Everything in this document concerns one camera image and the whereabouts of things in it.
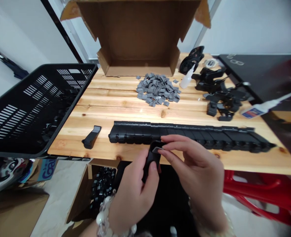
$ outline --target row of black plastic parts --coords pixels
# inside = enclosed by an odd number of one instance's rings
[[[111,143],[150,144],[161,136],[178,134],[203,145],[206,149],[268,152],[275,144],[254,132],[254,128],[198,126],[172,123],[114,121],[108,135]]]

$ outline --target glue tube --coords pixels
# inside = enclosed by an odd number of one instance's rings
[[[193,75],[193,73],[194,73],[194,68],[195,68],[195,64],[194,64],[193,67],[192,67],[192,68],[187,72],[187,74],[183,77],[181,83],[179,84],[179,86],[180,86],[181,88],[185,89],[185,88],[189,85],[189,83],[190,83],[190,81],[191,81],[191,77],[192,77],[192,75]]]
[[[263,104],[255,104],[252,107],[242,110],[240,114],[248,119],[261,116],[263,114],[266,114],[271,108],[278,105],[281,101],[291,97],[291,93],[282,96],[281,98],[275,99],[275,100],[269,100],[264,102]]]

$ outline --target hand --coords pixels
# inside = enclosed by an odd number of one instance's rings
[[[223,231],[227,225],[222,205],[224,169],[222,162],[201,144],[180,136],[162,136],[166,145],[159,150],[172,165],[190,197],[195,216],[211,230]],[[172,150],[183,152],[184,161]]]
[[[149,176],[143,184],[143,167],[148,150],[125,168],[117,194],[109,208],[109,225],[113,233],[120,235],[137,224],[153,205],[159,185],[159,174],[156,163],[149,167]]]

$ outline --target gray plastic piece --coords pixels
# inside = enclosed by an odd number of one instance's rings
[[[179,93],[181,93],[179,88],[174,87],[165,75],[155,75],[154,73],[145,75],[145,78],[139,82],[136,92],[138,92],[137,98],[145,100],[153,107],[156,104],[161,105],[163,103],[168,106],[169,102],[166,99],[178,102],[180,99]]]
[[[157,153],[157,154],[159,154],[158,153],[158,150],[164,150],[163,148],[161,148],[161,147],[158,147],[158,146],[156,146],[154,149],[153,149],[153,153]]]

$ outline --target black plastic basket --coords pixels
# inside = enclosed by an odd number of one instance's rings
[[[1,96],[0,156],[46,156],[97,70],[96,64],[45,64]]]

